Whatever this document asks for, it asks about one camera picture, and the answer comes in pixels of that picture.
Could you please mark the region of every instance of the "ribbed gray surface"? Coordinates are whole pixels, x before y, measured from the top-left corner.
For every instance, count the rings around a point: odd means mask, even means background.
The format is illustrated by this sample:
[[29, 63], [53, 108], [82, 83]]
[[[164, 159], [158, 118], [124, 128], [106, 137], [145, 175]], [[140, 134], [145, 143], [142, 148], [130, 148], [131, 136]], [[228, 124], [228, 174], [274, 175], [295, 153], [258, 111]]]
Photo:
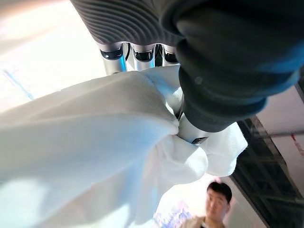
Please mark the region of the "ribbed gray surface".
[[162, 43], [175, 47], [181, 37], [164, 31], [152, 4], [142, 0], [71, 0], [91, 34], [101, 44]]

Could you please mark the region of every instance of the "man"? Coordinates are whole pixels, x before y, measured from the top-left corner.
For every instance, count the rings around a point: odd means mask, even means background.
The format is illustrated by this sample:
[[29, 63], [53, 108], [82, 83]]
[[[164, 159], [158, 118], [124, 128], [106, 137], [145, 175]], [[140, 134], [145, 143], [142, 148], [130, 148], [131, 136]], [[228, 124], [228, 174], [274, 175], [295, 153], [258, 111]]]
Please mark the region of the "man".
[[206, 216], [188, 219], [180, 228], [224, 228], [223, 219], [230, 210], [231, 198], [227, 184], [212, 182], [207, 188]]

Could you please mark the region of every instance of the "white cloth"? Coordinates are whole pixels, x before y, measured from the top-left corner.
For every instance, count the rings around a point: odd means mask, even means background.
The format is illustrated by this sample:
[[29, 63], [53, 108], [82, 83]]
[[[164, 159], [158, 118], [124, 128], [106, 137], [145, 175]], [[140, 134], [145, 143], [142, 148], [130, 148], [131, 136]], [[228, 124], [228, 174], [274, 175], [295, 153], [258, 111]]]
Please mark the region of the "white cloth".
[[1, 114], [0, 227], [151, 227], [170, 187], [206, 170], [229, 175], [247, 146], [238, 126], [200, 147], [188, 143], [176, 136], [172, 114], [181, 96], [178, 66], [160, 67], [91, 80]]

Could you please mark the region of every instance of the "black hair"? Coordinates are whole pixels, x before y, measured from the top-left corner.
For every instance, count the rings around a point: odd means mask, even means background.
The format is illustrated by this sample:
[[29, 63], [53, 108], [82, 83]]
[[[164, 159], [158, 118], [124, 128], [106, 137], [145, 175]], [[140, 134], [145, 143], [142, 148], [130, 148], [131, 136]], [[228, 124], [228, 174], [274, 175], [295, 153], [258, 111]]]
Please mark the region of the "black hair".
[[212, 182], [210, 185], [207, 187], [207, 191], [209, 189], [214, 190], [215, 192], [221, 193], [226, 197], [226, 200], [228, 203], [230, 203], [231, 198], [232, 198], [232, 192], [230, 187], [225, 184], [225, 183], [217, 183], [217, 182]]

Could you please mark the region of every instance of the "beige jacket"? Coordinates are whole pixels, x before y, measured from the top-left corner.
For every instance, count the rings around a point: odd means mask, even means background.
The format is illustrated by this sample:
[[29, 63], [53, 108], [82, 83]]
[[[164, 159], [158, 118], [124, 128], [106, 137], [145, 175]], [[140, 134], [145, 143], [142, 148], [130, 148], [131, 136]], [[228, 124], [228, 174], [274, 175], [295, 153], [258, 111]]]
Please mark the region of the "beige jacket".
[[[186, 221], [184, 221], [179, 228], [201, 228], [201, 225], [205, 223], [206, 220], [206, 216], [203, 217], [192, 217], [190, 219], [187, 219]], [[220, 225], [221, 228], [225, 228], [225, 225], [222, 223]]]

